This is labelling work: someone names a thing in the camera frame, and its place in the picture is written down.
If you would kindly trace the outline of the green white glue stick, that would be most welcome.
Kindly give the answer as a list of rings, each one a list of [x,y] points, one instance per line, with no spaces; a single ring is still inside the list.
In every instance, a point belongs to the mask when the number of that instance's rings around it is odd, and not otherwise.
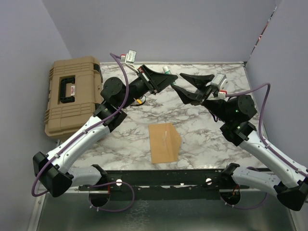
[[[165,74],[171,74],[171,71],[168,66],[163,66],[163,71]]]

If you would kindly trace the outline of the brown paper envelope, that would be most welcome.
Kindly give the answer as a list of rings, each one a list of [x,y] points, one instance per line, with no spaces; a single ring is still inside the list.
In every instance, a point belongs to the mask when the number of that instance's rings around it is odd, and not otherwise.
[[[165,146],[165,130],[168,142]],[[152,164],[170,163],[178,160],[181,137],[172,123],[150,124],[149,138]]]

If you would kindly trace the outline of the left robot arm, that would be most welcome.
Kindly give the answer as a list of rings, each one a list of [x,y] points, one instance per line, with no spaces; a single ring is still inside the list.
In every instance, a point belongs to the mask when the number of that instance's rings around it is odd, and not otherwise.
[[[158,73],[142,65],[137,78],[129,82],[118,77],[108,78],[101,95],[103,102],[95,106],[93,115],[69,139],[47,154],[38,152],[33,157],[36,182],[40,182],[53,197],[59,197],[69,188],[91,185],[101,190],[107,182],[106,172],[99,165],[74,168],[75,161],[94,143],[117,128],[127,114],[123,111],[147,92],[157,94],[178,78]]]

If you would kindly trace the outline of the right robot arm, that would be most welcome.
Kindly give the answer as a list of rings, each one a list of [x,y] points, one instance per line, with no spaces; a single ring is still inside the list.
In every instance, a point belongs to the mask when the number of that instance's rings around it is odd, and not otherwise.
[[[228,93],[225,74],[180,76],[196,87],[190,92],[172,85],[184,104],[200,105],[217,120],[223,122],[220,130],[224,138],[249,152],[269,168],[271,174],[243,167],[236,163],[226,166],[213,185],[222,188],[247,186],[275,196],[293,211],[300,211],[308,199],[308,169],[294,161],[271,144],[262,134],[262,122],[254,126],[250,119],[256,113],[252,90]]]

